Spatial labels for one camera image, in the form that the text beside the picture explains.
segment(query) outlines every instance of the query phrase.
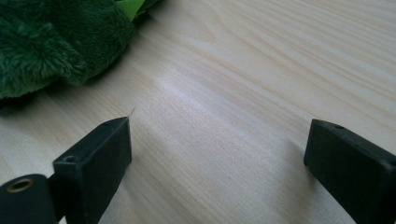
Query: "plush fabric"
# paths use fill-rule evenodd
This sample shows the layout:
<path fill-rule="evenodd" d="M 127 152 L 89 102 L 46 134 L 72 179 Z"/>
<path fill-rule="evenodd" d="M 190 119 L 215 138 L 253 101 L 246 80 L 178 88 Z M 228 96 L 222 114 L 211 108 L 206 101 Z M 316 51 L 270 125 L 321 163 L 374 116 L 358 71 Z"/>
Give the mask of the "plush fabric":
<path fill-rule="evenodd" d="M 102 73 L 134 33 L 133 14 L 157 0 L 142 1 L 0 0 L 0 99 Z"/>

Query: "green plush toy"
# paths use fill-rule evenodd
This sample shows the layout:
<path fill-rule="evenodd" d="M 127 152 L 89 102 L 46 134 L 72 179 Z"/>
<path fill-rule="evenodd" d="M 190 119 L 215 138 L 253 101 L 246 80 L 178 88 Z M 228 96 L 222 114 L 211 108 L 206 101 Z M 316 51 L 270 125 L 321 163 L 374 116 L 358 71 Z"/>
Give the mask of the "green plush toy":
<path fill-rule="evenodd" d="M 0 100 L 102 73 L 157 1 L 0 0 Z"/>

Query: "green fur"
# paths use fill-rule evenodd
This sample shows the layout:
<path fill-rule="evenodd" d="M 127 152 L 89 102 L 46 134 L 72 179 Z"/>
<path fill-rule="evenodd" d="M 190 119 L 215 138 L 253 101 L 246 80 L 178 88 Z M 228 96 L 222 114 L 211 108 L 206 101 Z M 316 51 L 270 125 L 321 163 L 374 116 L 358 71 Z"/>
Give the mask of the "green fur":
<path fill-rule="evenodd" d="M 106 70 L 133 33 L 113 0 L 0 0 L 0 99 L 55 80 L 82 84 Z"/>

